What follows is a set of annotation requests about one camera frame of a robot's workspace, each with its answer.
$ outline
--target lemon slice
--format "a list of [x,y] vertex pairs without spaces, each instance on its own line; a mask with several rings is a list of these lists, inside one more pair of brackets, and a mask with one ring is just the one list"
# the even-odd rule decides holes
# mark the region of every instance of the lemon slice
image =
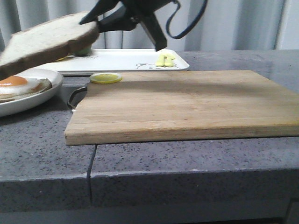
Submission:
[[62,58],[59,58],[59,59],[56,60],[56,62],[62,61],[62,60],[64,60],[66,57],[67,57],[67,56],[62,57]]
[[92,83],[110,84],[117,83],[122,80],[121,74],[118,73],[95,73],[89,77]]

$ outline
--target wooden cutting board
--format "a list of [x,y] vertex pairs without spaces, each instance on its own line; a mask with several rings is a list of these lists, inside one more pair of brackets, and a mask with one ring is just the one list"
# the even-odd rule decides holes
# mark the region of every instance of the wooden cutting board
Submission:
[[299,136],[299,94],[249,70],[124,72],[88,85],[67,145]]

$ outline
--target fried egg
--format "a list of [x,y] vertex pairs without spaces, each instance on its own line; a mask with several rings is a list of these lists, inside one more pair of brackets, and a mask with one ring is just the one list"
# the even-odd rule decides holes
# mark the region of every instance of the fried egg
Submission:
[[20,96],[38,93],[51,87],[48,79],[35,79],[20,76],[11,76],[0,81],[0,99],[14,100]]

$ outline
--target toast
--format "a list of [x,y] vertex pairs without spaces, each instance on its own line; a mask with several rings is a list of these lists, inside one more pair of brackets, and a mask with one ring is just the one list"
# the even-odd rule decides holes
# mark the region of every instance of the toast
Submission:
[[13,34],[0,55],[0,80],[90,46],[99,30],[95,21],[79,25],[87,13],[66,15]]

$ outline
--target gray countertop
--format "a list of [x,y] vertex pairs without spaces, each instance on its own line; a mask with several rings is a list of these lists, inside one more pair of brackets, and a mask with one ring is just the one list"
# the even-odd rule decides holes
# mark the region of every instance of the gray countertop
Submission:
[[[190,70],[253,70],[299,92],[299,50],[178,52]],[[67,147],[66,77],[46,103],[0,118],[0,212],[199,202],[279,203],[299,196],[299,137]]]

